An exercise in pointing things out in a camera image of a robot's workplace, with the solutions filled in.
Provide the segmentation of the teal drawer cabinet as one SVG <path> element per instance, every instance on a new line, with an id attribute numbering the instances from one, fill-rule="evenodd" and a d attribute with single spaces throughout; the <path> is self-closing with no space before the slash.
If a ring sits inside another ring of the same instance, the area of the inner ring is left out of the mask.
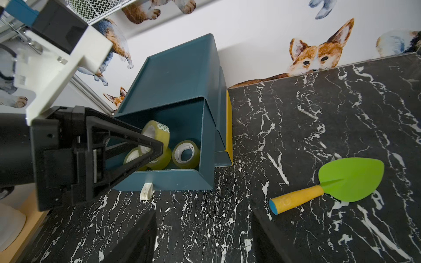
<path id="1" fill-rule="evenodd" d="M 148 57 L 114 116 L 194 99 L 205 100 L 216 126 L 215 166 L 231 166 L 231 102 L 212 34 Z"/>

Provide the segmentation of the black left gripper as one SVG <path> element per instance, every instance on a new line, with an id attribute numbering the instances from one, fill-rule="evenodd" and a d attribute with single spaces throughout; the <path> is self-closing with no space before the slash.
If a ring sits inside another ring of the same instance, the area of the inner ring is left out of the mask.
<path id="1" fill-rule="evenodd" d="M 89 107 L 54 106 L 30 126 L 38 208 L 41 211 L 96 199 L 163 154 L 163 143 Z M 114 167 L 107 160 L 136 146 L 150 151 Z"/>

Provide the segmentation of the teal top drawer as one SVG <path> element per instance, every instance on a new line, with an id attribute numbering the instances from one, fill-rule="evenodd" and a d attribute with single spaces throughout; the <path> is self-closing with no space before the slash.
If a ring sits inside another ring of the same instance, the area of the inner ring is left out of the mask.
<path id="1" fill-rule="evenodd" d="M 119 191 L 140 191 L 150 183 L 156 191 L 211 190 L 214 185 L 216 126 L 203 98 L 142 111 L 120 111 L 116 118 L 145 135 L 158 137 L 168 128 L 169 142 L 148 169 L 135 172 L 115 186 Z"/>

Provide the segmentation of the green toy trowel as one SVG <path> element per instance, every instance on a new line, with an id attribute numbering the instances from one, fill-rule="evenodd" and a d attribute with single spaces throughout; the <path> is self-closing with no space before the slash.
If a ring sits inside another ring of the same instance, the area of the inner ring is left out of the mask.
<path id="1" fill-rule="evenodd" d="M 319 184 L 269 200 L 269 208 L 278 215 L 328 194 L 343 202 L 357 202 L 371 195 L 380 185 L 385 165 L 373 158 L 343 158 L 323 165 Z"/>

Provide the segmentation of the wooden corner shelf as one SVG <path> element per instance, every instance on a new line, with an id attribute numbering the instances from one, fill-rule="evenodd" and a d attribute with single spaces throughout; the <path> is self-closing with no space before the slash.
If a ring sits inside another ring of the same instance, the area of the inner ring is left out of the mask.
<path id="1" fill-rule="evenodd" d="M 38 210 L 36 192 L 19 209 L 1 204 L 1 262 L 16 263 L 42 226 L 48 212 Z"/>

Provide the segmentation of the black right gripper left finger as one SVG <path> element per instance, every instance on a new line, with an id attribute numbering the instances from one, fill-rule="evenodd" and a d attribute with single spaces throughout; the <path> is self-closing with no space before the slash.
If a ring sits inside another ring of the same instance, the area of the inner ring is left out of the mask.
<path id="1" fill-rule="evenodd" d="M 152 210 L 140 217 L 102 263 L 152 263 L 156 236 L 156 212 Z"/>

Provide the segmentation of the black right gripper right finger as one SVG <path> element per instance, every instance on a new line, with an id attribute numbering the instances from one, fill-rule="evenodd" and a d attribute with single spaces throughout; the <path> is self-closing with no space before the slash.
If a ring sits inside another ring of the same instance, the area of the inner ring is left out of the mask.
<path id="1" fill-rule="evenodd" d="M 296 253 L 284 233 L 259 211 L 252 214 L 253 250 L 257 263 L 295 263 Z"/>

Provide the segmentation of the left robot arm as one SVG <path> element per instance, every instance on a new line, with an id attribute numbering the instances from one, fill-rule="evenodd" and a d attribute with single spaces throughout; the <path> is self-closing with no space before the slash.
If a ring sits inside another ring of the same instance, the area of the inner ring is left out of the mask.
<path id="1" fill-rule="evenodd" d="M 38 208 L 89 202 L 163 154 L 163 143 L 92 108 L 1 115 L 1 188 L 34 183 Z"/>

